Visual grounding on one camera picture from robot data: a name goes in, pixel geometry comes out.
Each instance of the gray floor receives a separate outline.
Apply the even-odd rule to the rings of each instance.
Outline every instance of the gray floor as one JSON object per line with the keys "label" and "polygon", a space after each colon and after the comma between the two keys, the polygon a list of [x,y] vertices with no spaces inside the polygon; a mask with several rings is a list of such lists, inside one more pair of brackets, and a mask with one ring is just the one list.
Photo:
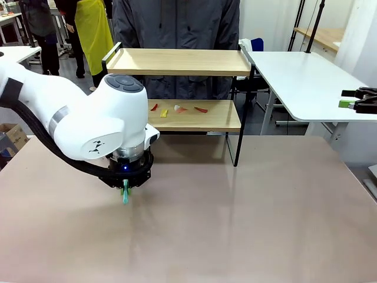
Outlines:
{"label": "gray floor", "polygon": [[[76,85],[78,85],[86,94],[90,94],[89,88],[93,85],[92,79],[89,73],[88,65],[86,64],[86,71],[85,78],[78,79],[76,77],[76,62],[73,58],[68,58],[67,55],[63,55],[60,57],[60,75],[65,77],[71,81],[73,81]],[[42,67],[40,65],[31,65],[31,70],[36,73],[42,73]],[[260,93],[258,94],[258,101],[261,105],[265,105],[268,101],[268,94]],[[236,108],[240,115],[242,116],[243,112],[243,103],[244,103],[244,94],[238,94],[236,100]],[[247,116],[247,123],[245,128],[245,134],[255,134],[258,135],[262,128],[264,118],[264,112],[260,109],[257,105],[255,105],[255,101],[253,101],[253,107],[249,109],[248,116]],[[274,111],[273,118],[270,122],[269,126],[269,134],[289,134],[289,135],[303,135],[305,133],[306,127],[304,126],[275,126],[276,120],[287,120],[288,114],[286,113],[278,113]],[[0,107],[0,124],[2,123],[18,123],[22,126],[24,131],[27,134],[32,134],[29,127],[15,114],[12,110],[1,108]]]}

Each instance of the white table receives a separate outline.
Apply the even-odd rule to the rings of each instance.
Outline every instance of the white table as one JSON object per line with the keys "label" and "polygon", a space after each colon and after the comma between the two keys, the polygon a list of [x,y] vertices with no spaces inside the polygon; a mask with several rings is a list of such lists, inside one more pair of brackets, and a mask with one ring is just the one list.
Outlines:
{"label": "white table", "polygon": [[257,69],[271,88],[261,135],[267,134],[273,102],[277,97],[297,121],[320,122],[339,140],[349,122],[377,122],[377,115],[339,108],[342,90],[366,85],[316,53],[250,52]]}
{"label": "white table", "polygon": [[29,47],[29,46],[8,46],[0,47],[0,52],[4,53],[4,56],[0,57],[0,60],[6,59],[9,61],[22,62],[23,60],[33,56],[41,51],[41,47]]}
{"label": "white table", "polygon": [[21,16],[21,13],[17,13],[17,14],[13,14],[13,15],[10,15],[10,16],[5,16],[5,17],[0,16],[0,36],[1,36],[1,39],[2,39],[3,43],[6,43],[6,41],[5,41],[5,37],[4,37],[4,34],[2,33],[2,29],[1,28],[4,25],[8,25],[8,24],[11,24],[11,23],[13,23],[14,30],[16,32],[18,42],[22,43],[21,35],[19,34],[18,26],[17,26],[17,17],[18,16]]}

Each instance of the white wall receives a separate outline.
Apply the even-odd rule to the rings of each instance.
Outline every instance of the white wall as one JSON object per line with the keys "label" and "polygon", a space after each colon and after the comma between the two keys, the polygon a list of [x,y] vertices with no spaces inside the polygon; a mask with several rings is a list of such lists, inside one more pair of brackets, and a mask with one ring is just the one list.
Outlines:
{"label": "white wall", "polygon": [[[306,0],[300,26],[307,27],[317,0]],[[354,0],[326,0],[322,28],[345,28]],[[300,0],[241,0],[240,37],[263,38],[266,51],[286,51]],[[314,25],[318,0],[311,27]]]}
{"label": "white wall", "polygon": [[[377,1],[356,0],[335,63],[370,87],[377,87]],[[352,123],[338,148],[343,161],[377,163],[377,123]]]}

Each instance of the yellow cloth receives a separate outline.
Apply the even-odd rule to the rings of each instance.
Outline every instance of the yellow cloth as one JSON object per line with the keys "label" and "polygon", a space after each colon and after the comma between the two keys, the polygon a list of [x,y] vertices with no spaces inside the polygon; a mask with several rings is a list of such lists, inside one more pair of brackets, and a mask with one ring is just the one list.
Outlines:
{"label": "yellow cloth", "polygon": [[113,47],[103,0],[78,1],[75,23],[90,73],[97,75],[102,71],[102,58]]}

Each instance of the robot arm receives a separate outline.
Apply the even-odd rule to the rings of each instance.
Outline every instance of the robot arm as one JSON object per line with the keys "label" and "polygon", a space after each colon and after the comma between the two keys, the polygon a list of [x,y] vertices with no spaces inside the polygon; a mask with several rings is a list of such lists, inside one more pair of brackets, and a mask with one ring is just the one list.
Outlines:
{"label": "robot arm", "polygon": [[[16,111],[58,157],[110,186],[121,186],[121,179],[137,179],[150,170],[153,156],[147,149],[160,133],[147,124],[147,93],[131,77],[106,75],[86,96],[65,78],[1,61],[0,106]],[[109,154],[110,169],[83,162]]]}

